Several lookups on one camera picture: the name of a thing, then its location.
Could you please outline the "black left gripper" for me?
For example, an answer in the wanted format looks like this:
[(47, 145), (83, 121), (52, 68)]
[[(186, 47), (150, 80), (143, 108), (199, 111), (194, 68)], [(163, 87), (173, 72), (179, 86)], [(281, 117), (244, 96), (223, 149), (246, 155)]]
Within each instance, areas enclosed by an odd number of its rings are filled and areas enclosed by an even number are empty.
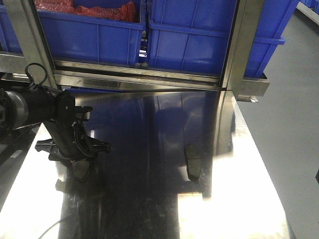
[(49, 160), (59, 162), (75, 162), (94, 160), (100, 152), (108, 153), (110, 144), (89, 137), (80, 120), (66, 125), (55, 120), (44, 122), (51, 139), (39, 140), (35, 149), (49, 153)]

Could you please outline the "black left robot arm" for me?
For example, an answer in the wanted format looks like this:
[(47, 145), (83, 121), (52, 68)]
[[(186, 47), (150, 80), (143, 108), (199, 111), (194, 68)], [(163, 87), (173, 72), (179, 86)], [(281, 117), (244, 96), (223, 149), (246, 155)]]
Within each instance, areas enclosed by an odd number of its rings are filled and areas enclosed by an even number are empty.
[(110, 144), (87, 135), (84, 122), (90, 106), (77, 106), (75, 97), (49, 87), (15, 87), (0, 91), (0, 138), (13, 130), (43, 123), (50, 139), (36, 143), (37, 151), (49, 153), (49, 160), (64, 164), (94, 160), (98, 153), (109, 152)]

